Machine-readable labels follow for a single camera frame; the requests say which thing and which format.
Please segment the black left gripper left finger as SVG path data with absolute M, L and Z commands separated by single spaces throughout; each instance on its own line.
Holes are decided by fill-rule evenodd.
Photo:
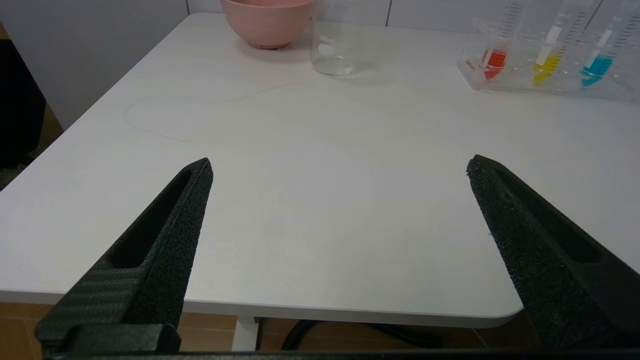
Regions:
M 214 172 L 183 167 L 39 321 L 44 357 L 174 354 Z

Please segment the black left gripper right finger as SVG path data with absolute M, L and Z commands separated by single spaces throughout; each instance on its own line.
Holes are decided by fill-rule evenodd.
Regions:
M 477 154 L 466 172 L 542 345 L 637 350 L 638 272 L 500 162 Z

